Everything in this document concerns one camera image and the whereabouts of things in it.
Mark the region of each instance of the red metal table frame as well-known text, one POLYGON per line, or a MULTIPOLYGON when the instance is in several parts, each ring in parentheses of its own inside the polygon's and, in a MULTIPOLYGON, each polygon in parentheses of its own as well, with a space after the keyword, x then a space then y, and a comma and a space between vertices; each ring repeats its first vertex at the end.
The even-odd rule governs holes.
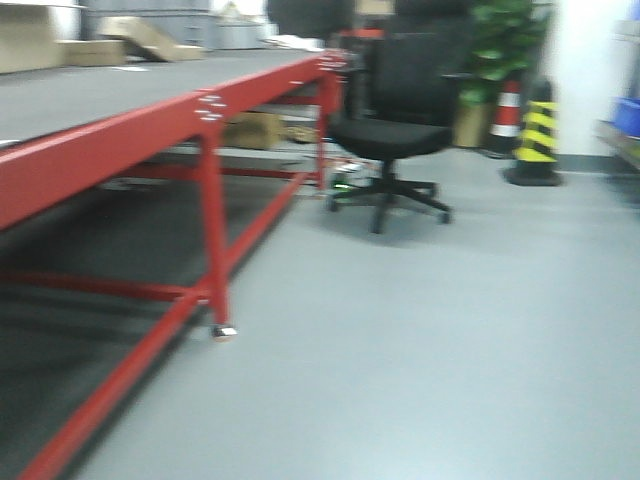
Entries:
POLYGON ((179 331, 197 305, 209 305, 217 325, 229 321, 228 279, 234 265, 266 231, 307 181, 323 188, 323 147, 313 172, 223 169, 216 153, 224 120, 252 107, 280 103, 320 106, 318 137, 339 102, 340 52, 323 52, 281 67, 202 88, 145 108, 0 150, 0 230, 113 176, 193 180, 199 183, 209 259, 194 285, 133 283, 55 273, 2 272, 0 281, 170 302, 165 314, 105 381, 86 399, 20 475, 58 475, 97 426, 179 331), (315 83, 313 97, 286 96, 315 83), (195 167, 142 164, 186 139, 197 139, 195 167), (85 153, 91 151, 92 161, 85 153), (222 174, 289 178, 290 181, 231 245, 226 244, 222 174))

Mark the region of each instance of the black office chair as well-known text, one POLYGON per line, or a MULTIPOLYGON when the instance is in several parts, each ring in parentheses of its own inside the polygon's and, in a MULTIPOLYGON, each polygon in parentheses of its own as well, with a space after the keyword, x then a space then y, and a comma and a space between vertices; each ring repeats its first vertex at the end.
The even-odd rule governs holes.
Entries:
POLYGON ((333 139, 358 157, 379 160, 381 175, 365 187, 334 193, 328 208, 340 200, 382 194, 371 231, 381 233, 384 214, 395 195, 442 211, 449 223, 452 210, 435 199, 433 182, 396 178, 396 160, 441 151, 452 144, 458 83, 471 47, 470 0, 396 0, 396 14, 387 21, 372 79, 369 102, 375 116, 339 117, 330 126, 333 139))

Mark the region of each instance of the chair base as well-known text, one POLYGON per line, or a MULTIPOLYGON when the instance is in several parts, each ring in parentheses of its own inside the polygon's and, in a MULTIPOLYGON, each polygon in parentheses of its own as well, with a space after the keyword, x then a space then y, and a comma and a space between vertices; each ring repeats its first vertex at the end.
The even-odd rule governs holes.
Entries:
POLYGON ((452 209, 435 199, 438 191, 437 183, 398 180, 393 173, 387 173, 382 178, 372 178, 371 180, 371 184, 366 187, 353 187, 352 190, 330 195, 328 209, 332 212, 337 212, 340 208, 338 200, 343 198, 355 198, 380 193, 382 195, 373 215, 371 232, 382 233, 385 213, 389 205, 395 203, 395 195, 401 195, 442 211, 441 222, 451 223, 452 209), (427 190, 428 193, 422 193, 419 190, 427 190))

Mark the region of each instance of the potted plant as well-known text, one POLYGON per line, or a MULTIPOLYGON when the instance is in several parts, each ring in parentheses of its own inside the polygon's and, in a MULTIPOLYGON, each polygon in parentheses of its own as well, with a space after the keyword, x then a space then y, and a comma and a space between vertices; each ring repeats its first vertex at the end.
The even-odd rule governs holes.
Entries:
POLYGON ((535 0, 475 1, 475 40, 468 63, 474 78, 460 92, 458 145, 479 145, 504 80, 534 66, 551 6, 535 0))

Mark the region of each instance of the yellow and black striped post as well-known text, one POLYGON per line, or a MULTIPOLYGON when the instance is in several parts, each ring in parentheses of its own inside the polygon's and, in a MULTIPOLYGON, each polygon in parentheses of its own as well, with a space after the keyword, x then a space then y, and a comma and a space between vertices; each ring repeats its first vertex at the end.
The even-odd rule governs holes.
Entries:
POLYGON ((519 146, 514 150, 516 164, 505 170, 508 182, 522 186, 550 186, 562 183, 553 170, 555 159, 556 103, 551 82, 544 79, 534 89, 524 117, 519 146))

